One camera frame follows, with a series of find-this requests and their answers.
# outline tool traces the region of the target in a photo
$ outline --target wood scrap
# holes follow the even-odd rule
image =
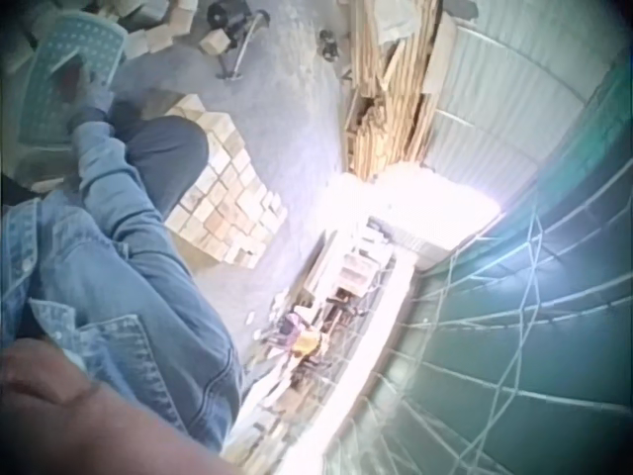
[[[421,15],[420,30],[400,39],[389,58],[377,44],[373,1],[354,0],[352,5],[354,95],[369,106],[350,108],[344,132],[349,169],[366,181],[393,163],[422,160],[430,142],[452,47],[441,40],[426,86],[432,92],[422,94],[440,17],[438,0],[415,0],[415,4]]]
[[[398,61],[400,60],[400,57],[403,55],[404,51],[405,42],[398,42],[398,44],[396,45],[396,49],[394,50],[394,54],[392,54],[392,57],[389,60],[387,70],[385,71],[385,74],[383,74],[383,77],[380,79],[380,87],[383,89],[383,91],[387,91],[389,89],[389,82],[394,75],[396,65],[398,64]]]

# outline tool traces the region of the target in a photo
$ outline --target worker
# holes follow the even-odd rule
[[[296,358],[316,353],[323,342],[324,334],[295,312],[284,315],[278,327],[260,336],[277,348],[288,351]]]
[[[210,467],[237,417],[241,367],[163,225],[208,161],[206,136],[164,117],[115,125],[116,139],[112,103],[83,69],[68,121],[78,176],[3,208],[3,373],[20,361],[0,388],[2,449],[38,473],[74,449],[82,470],[59,473],[191,473],[190,462],[228,473]]]

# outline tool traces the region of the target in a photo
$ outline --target corrugated metal wall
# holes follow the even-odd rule
[[[633,422],[630,61],[589,103],[604,121],[584,117],[542,173],[547,188],[495,240],[422,276],[326,473],[612,473]]]
[[[600,0],[476,3],[479,17],[459,26],[425,163],[506,205],[551,158],[628,37]]]

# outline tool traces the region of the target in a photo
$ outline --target leg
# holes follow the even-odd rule
[[[149,199],[166,218],[209,161],[205,132],[182,117],[143,121],[128,104],[115,106],[112,122],[128,149],[128,163],[138,170]]]

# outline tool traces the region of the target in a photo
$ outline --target gray floor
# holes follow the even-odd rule
[[[317,55],[323,27],[343,34],[333,0],[252,0],[271,27],[249,48],[238,82],[216,79],[215,59],[196,48],[208,27],[205,4],[192,35],[157,54],[122,65],[115,90],[141,104],[152,89],[196,93],[210,110],[229,112],[243,134],[253,166],[289,209],[285,225],[254,270],[215,264],[195,249],[187,260],[204,295],[233,334],[243,355],[252,332],[267,321],[273,297],[305,272],[322,229],[314,215],[328,181],[341,170],[342,92],[337,68]],[[249,312],[254,323],[246,327]]]

